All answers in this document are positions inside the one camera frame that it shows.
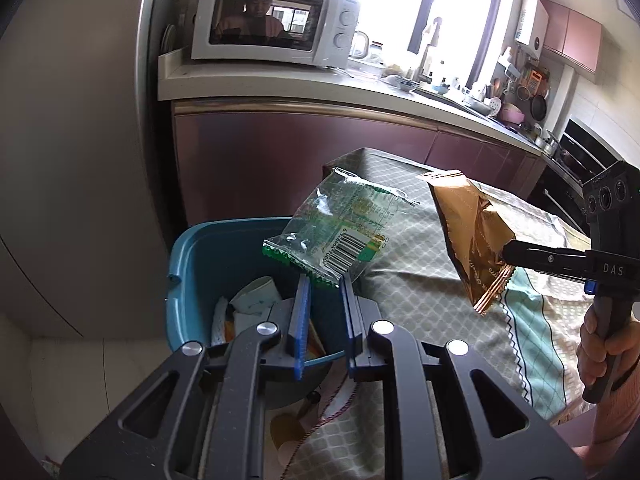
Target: red stitching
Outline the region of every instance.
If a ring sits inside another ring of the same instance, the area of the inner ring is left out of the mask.
[[[330,397],[329,403],[327,404],[326,408],[328,408],[329,404],[331,404],[332,400],[335,399],[335,396],[338,394],[338,392],[340,391],[340,389],[342,388],[342,385],[344,384],[344,382],[346,380],[347,380],[347,376],[344,377],[344,379],[342,380],[342,383],[340,384],[340,387],[338,387],[338,389]],[[286,468],[284,468],[284,471],[282,472],[282,475],[280,476],[280,480],[286,480],[287,473],[289,472],[289,467],[291,466],[291,463],[293,462],[293,459],[295,458],[296,453],[298,452],[298,450],[300,449],[302,444],[304,444],[305,440],[308,439],[308,437],[310,437],[311,434],[314,431],[318,430],[319,428],[322,428],[325,424],[331,422],[332,420],[335,420],[336,418],[341,416],[344,412],[346,412],[349,409],[349,407],[351,406],[351,403],[353,402],[353,399],[355,398],[357,391],[358,391],[358,385],[356,384],[356,387],[353,389],[351,395],[347,399],[347,402],[345,402],[344,406],[341,407],[340,410],[335,412],[333,415],[328,416],[327,418],[324,418],[323,420],[318,422],[314,427],[312,427],[309,431],[307,431],[305,433],[305,436],[302,438],[302,440],[300,440],[300,442],[298,442],[298,445],[296,446],[296,449],[293,450],[293,454],[291,455],[291,458],[289,459],[289,463],[287,463]]]

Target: gold wrapper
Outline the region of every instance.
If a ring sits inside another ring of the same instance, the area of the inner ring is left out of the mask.
[[[474,309],[484,314],[504,290],[514,267],[500,259],[515,238],[484,193],[458,170],[433,171],[420,177],[436,202],[447,250]]]

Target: silver bolt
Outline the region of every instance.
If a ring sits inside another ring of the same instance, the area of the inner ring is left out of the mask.
[[[379,319],[378,321],[373,322],[371,327],[373,332],[380,335],[391,334],[394,331],[394,324],[386,319]]]
[[[182,345],[182,353],[188,356],[198,355],[202,352],[202,345],[197,341],[189,341]]]
[[[465,355],[469,352],[469,345],[464,341],[460,341],[460,339],[454,339],[447,343],[447,349],[449,349],[449,352],[453,355]]]
[[[276,333],[278,326],[271,321],[265,321],[264,323],[260,323],[260,325],[258,325],[255,329],[260,335],[271,335]]]

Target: faucet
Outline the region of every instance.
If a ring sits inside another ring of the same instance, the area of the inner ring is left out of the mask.
[[[420,49],[424,48],[422,58],[420,59],[420,65],[414,70],[412,79],[416,82],[420,82],[422,72],[424,72],[424,64],[427,62],[427,56],[429,55],[429,49],[432,46],[438,46],[438,40],[440,39],[440,26],[442,25],[442,18],[437,17],[433,19],[433,23],[427,24],[422,32],[422,41],[420,42]]]

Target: microwave knob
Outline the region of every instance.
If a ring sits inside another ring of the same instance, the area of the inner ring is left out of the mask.
[[[340,13],[340,23],[342,23],[345,27],[351,27],[351,25],[355,25],[356,23],[356,15],[354,12],[350,10],[344,10]]]
[[[351,41],[346,34],[336,34],[334,37],[334,45],[338,48],[346,48],[350,46]]]

